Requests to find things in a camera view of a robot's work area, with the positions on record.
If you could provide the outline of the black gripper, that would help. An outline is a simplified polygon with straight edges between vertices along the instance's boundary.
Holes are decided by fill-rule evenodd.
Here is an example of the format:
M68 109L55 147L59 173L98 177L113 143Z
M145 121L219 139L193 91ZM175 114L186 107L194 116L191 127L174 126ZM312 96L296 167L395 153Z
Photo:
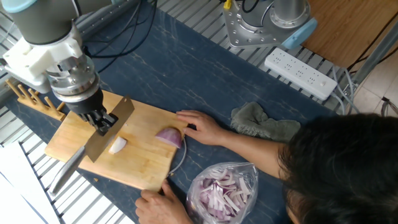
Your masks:
M103 106L103 98L103 92L99 88L89 97L83 94L64 96L63 102L83 121L98 129L101 136L104 136L118 121L118 117L112 113L107 114Z

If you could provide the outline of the person left hand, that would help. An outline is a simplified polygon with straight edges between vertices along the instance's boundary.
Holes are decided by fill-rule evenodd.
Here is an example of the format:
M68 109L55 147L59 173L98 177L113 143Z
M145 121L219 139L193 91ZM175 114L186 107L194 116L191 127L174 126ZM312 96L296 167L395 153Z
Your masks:
M162 183L163 195L142 190L136 200L136 215L140 224L193 224L183 204L167 180Z

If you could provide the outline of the person right hand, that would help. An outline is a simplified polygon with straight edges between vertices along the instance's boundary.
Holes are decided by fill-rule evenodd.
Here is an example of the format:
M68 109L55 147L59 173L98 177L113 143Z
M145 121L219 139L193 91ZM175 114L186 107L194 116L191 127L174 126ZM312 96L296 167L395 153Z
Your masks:
M182 110L177 112L177 119L193 126L193 128L184 128L183 131L194 140L211 146L225 146L227 130L221 128L207 114L194 110Z

